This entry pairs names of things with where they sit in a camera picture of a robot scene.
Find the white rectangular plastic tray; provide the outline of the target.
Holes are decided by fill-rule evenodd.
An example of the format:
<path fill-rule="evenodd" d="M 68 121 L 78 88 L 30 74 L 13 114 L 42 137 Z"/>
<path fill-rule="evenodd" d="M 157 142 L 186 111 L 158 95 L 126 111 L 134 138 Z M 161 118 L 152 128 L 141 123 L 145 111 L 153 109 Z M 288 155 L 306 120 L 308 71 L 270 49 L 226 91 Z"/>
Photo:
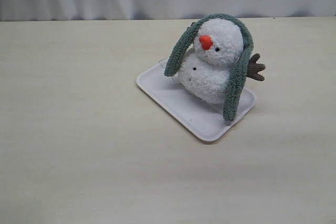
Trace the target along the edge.
<path fill-rule="evenodd" d="M 136 78 L 137 86 L 162 109 L 175 118 L 199 141 L 210 144 L 237 125 L 256 105 L 257 96 L 244 88 L 236 119 L 226 122 L 222 104 L 209 104 L 186 91 L 177 77 L 164 76 L 166 59 L 159 61 Z"/>

